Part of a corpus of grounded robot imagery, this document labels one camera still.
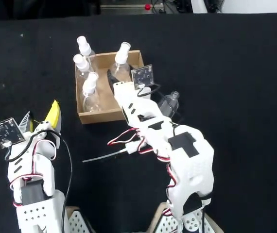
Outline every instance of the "white robotic arm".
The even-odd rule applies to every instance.
[[[5,161],[22,233],[69,233],[65,196],[55,189],[52,160],[60,144],[61,112],[54,101],[36,129],[28,113],[19,127],[13,118],[0,122],[0,144],[8,147]],[[46,139],[50,132],[56,144]]]
[[[141,141],[151,146],[158,160],[168,163],[171,181],[167,187],[168,209],[163,215],[183,216],[211,202],[214,177],[214,150],[202,133],[177,125],[164,116],[150,96],[138,97],[132,82],[113,84],[114,96],[128,125],[137,130]],[[148,93],[150,88],[140,93]]]

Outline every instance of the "black fabric surface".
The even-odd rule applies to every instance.
[[[214,195],[207,208],[226,232],[277,232],[277,15],[167,15],[0,22],[0,120],[28,110],[42,120],[57,99],[62,135],[74,160],[69,205],[79,206],[99,232],[146,230],[169,182],[155,155],[123,155],[107,141],[125,122],[81,125],[76,113],[77,36],[96,52],[122,41],[153,64],[162,92],[180,93],[184,123],[200,129],[215,149]],[[0,232],[18,232],[0,149]],[[65,192],[64,145],[54,163]]]

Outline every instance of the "plastic bottle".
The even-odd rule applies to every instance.
[[[95,112],[101,110],[99,95],[96,91],[96,81],[99,78],[95,72],[90,72],[87,80],[85,80],[82,93],[81,101],[84,112]]]
[[[179,93],[173,91],[170,95],[166,95],[161,99],[158,107],[164,116],[172,118],[176,113],[178,109],[178,97]]]
[[[77,43],[79,46],[79,51],[82,56],[85,57],[85,59],[90,63],[90,70],[92,72],[98,71],[98,64],[96,60],[96,54],[91,49],[90,44],[87,42],[86,38],[84,36],[80,36],[77,38]]]
[[[122,42],[119,51],[115,57],[115,63],[110,68],[110,71],[114,77],[116,77],[120,82],[131,81],[130,77],[130,66],[127,63],[128,53],[131,45],[127,42]]]
[[[73,60],[77,67],[76,69],[77,84],[79,86],[82,86],[82,84],[84,84],[85,80],[87,79],[90,73],[90,64],[80,54],[75,55]]]

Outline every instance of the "cardboard box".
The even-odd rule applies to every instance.
[[[77,112],[81,123],[83,124],[124,120],[122,111],[118,106],[112,91],[110,90],[107,80],[107,70],[115,63],[115,56],[116,52],[97,54],[97,63],[99,66],[97,90],[100,97],[101,111],[92,113],[83,112],[80,100],[82,87],[78,85],[76,80]],[[142,55],[139,50],[129,51],[128,63],[134,68],[144,66]]]

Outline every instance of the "white spray nozzle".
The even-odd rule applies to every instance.
[[[127,42],[122,42],[119,51],[116,54],[115,61],[118,64],[125,64],[128,59],[128,53],[131,45]]]
[[[74,63],[81,72],[86,72],[90,69],[89,62],[80,54],[74,56]]]
[[[84,95],[89,95],[94,93],[96,87],[96,81],[98,80],[99,76],[95,72],[90,72],[88,75],[87,80],[85,80],[82,86],[82,92]]]
[[[79,51],[83,56],[89,56],[92,52],[90,44],[87,42],[86,38],[82,35],[77,38],[77,43],[79,46]]]

